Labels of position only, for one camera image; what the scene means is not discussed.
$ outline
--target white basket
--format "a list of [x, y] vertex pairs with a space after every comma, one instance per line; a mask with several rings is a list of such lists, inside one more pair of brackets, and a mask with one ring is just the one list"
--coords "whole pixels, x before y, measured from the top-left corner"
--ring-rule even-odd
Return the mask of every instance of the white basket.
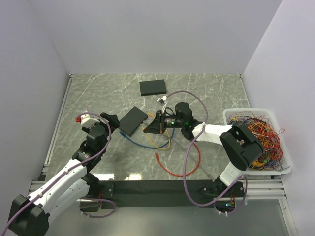
[[[230, 109], [225, 109], [223, 111], [223, 119], [224, 119], [225, 125], [227, 125], [227, 120], [230, 117], [230, 115], [232, 115], [234, 113], [237, 113], [237, 114], [235, 114], [235, 116], [232, 116], [232, 118], [236, 117], [236, 116], [251, 116], [251, 117], [253, 115], [256, 117], [264, 116], [263, 120], [265, 122], [267, 122], [275, 132], [278, 132], [280, 130], [274, 115], [270, 111], [268, 111], [266, 109], [260, 109], [260, 108], [230, 108]], [[255, 171], [255, 170], [248, 169], [245, 171], [245, 174], [252, 175], [252, 176], [275, 176], [275, 175], [288, 174], [291, 172], [292, 164], [291, 164], [290, 156], [288, 154], [288, 151], [287, 151], [286, 145], [284, 143], [282, 134], [279, 134], [279, 138], [281, 140], [280, 147], [281, 147], [282, 152], [283, 152], [283, 157], [281, 159], [281, 163], [282, 163], [282, 167], [284, 170], [282, 170], [281, 172], [278, 172], [278, 171], [270, 171], [270, 170]]]

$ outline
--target red cap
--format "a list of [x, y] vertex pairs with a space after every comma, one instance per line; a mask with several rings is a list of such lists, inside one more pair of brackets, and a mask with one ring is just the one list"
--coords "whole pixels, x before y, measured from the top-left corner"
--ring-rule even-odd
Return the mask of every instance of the red cap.
[[81, 117], [75, 117], [75, 122], [77, 123], [81, 122]]

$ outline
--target white wall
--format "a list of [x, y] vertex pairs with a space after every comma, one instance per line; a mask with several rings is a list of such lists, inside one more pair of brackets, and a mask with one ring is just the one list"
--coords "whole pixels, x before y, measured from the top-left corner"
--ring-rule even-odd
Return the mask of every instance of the white wall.
[[71, 73], [243, 73], [281, 0], [29, 2]]
[[27, 1], [0, 1], [0, 32], [2, 231], [12, 200], [40, 174], [69, 75]]
[[252, 107], [285, 128], [293, 170], [285, 191], [301, 236], [315, 224], [315, 1], [283, 0], [244, 73]]

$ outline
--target marble tabletop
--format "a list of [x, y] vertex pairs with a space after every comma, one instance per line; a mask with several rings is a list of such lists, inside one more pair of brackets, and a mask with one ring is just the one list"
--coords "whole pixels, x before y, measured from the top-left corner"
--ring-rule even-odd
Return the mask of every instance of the marble tabletop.
[[[161, 108], [157, 103], [161, 95], [141, 97], [139, 82], [160, 79], [165, 80], [168, 93], [188, 90], [196, 94], [208, 108], [210, 124], [223, 125], [222, 112], [226, 108], [249, 107], [239, 74], [75, 74], [71, 78], [46, 180], [65, 166], [85, 139], [86, 133], [74, 122], [76, 115], [88, 110], [95, 113], [117, 114], [121, 119], [133, 106], [155, 114], [156, 110]], [[189, 103], [197, 120], [205, 119], [202, 106], [189, 94], [179, 93], [168, 101], [171, 108], [178, 102], [185, 101]], [[153, 118], [149, 117], [147, 123], [152, 120]], [[150, 137], [159, 145], [167, 141], [163, 135], [150, 134]], [[143, 145], [152, 146], [141, 127], [131, 138]], [[229, 162], [224, 149], [212, 143], [197, 144], [201, 151], [201, 165], [188, 179], [216, 178]], [[182, 174], [188, 145], [189, 142], [177, 129], [170, 149], [158, 150], [162, 164], [170, 171]], [[198, 153], [193, 148], [188, 161], [188, 171], [195, 167], [197, 159]], [[159, 166], [155, 150], [133, 144], [118, 131], [112, 135], [107, 152], [91, 173], [103, 180], [180, 179], [169, 175]]]

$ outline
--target yellow cable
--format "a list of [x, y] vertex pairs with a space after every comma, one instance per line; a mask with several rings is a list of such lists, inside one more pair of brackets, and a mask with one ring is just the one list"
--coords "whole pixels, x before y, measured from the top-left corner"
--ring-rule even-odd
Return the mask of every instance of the yellow cable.
[[[148, 112], [148, 115], [154, 118], [154, 116], [153, 116], [153, 114], [152, 114], [151, 112]], [[169, 133], [168, 133], [167, 130], [166, 130], [166, 135], [167, 135], [167, 137], [168, 137], [168, 145], [167, 145], [167, 147], [159, 147], [158, 145], [156, 145], [156, 144], [151, 140], [151, 138], [149, 137], [149, 135], [146, 134], [147, 139], [149, 140], [149, 142], [150, 142], [153, 146], [155, 146], [157, 149], [159, 149], [159, 150], [168, 150], [168, 149], [171, 147], [171, 139], [170, 139], [170, 136], [169, 136]]]

